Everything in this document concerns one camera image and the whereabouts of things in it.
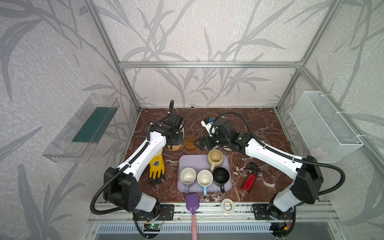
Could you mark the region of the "white speckled mug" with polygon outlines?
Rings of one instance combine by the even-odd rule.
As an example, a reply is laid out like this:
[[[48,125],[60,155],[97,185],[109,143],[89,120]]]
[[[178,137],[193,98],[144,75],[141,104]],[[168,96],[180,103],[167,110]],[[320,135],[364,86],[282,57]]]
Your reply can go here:
[[[181,146],[184,141],[184,132],[179,131],[176,133],[176,135],[171,139],[169,143],[167,143],[168,147],[173,148],[173,146]]]

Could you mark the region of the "woven straw coaster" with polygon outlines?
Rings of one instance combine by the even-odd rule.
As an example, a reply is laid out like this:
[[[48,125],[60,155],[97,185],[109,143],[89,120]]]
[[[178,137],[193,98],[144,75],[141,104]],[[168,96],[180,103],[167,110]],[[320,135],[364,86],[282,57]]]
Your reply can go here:
[[[167,149],[171,152],[175,152],[178,151],[181,147],[182,145],[168,145]]]

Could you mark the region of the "brown wooden coaster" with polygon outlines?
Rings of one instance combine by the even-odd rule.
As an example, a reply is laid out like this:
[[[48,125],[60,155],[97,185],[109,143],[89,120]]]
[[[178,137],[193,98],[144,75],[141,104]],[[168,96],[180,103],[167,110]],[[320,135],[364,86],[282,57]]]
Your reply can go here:
[[[184,139],[183,141],[183,145],[185,147],[186,150],[195,150],[197,148],[197,146],[195,145],[195,141],[197,140],[196,137],[187,137]]]

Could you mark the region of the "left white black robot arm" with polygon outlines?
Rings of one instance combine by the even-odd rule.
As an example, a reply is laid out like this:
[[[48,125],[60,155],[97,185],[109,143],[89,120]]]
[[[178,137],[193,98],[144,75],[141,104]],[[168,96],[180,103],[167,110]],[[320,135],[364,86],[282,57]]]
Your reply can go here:
[[[183,120],[181,115],[169,112],[163,120],[149,126],[146,139],[127,160],[105,171],[104,184],[90,203],[92,214],[105,215],[120,210],[142,212],[150,218],[160,214],[160,202],[142,192],[139,180],[156,153],[179,140],[181,126],[185,125]]]

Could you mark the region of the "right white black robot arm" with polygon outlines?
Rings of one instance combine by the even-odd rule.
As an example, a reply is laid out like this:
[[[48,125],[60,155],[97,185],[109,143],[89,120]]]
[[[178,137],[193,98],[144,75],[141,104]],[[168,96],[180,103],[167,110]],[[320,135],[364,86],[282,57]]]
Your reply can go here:
[[[259,140],[251,130],[238,133],[229,119],[206,118],[201,124],[208,135],[194,142],[200,150],[225,147],[267,163],[292,179],[293,182],[278,192],[267,207],[268,214],[274,219],[300,203],[314,204],[318,196],[339,189],[346,180],[341,168],[319,163],[312,156],[303,158],[281,151]],[[321,168],[332,169],[340,174],[338,183],[323,191],[320,190],[324,182]]]

